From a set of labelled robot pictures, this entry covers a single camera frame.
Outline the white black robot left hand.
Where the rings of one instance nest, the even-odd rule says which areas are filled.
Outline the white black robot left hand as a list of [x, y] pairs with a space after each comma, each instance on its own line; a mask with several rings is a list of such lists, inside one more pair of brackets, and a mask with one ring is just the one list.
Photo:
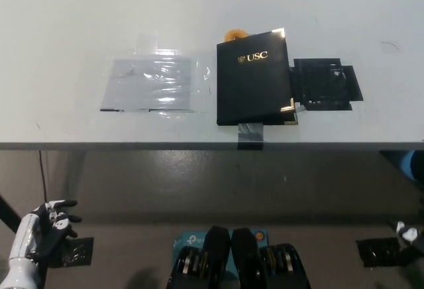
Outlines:
[[65, 209], [77, 204], [76, 200], [54, 200], [26, 214], [17, 229], [9, 259], [40, 262], [48, 259], [66, 238], [76, 238], [72, 223], [81, 222], [81, 218]]

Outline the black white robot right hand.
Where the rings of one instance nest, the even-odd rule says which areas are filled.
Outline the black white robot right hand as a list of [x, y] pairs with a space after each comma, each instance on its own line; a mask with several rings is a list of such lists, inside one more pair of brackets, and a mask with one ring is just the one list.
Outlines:
[[417, 228], [407, 225], [403, 221], [396, 223], [395, 231], [404, 241], [409, 243], [414, 242], [419, 236]]

